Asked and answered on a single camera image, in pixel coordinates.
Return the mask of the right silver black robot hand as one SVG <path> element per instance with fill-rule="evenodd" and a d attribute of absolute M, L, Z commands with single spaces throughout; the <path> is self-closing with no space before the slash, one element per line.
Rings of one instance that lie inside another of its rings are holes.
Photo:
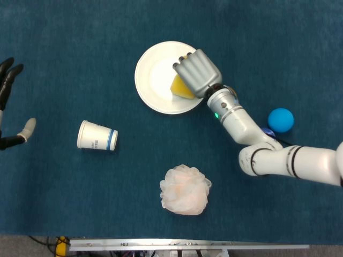
<path fill-rule="evenodd" d="M 173 69 L 197 98 L 204 98 L 208 88 L 222 83 L 221 72 L 201 49 L 188 53 L 187 58 L 181 56 Z"/>

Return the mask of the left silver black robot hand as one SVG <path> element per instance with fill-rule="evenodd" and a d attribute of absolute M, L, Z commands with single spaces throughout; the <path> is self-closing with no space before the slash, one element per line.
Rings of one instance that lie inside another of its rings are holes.
<path fill-rule="evenodd" d="M 24 68 L 23 64 L 11 67 L 13 63 L 13 57 L 8 58 L 1 63 L 1 124 L 3 121 L 6 104 L 11 94 L 12 85 L 16 76 L 19 75 Z M 11 137 L 2 137 L 1 132 L 1 150 L 6 150 L 7 148 L 26 143 L 32 136 L 35 127 L 36 118 L 30 118 L 26 122 L 23 130 L 17 135 Z"/>

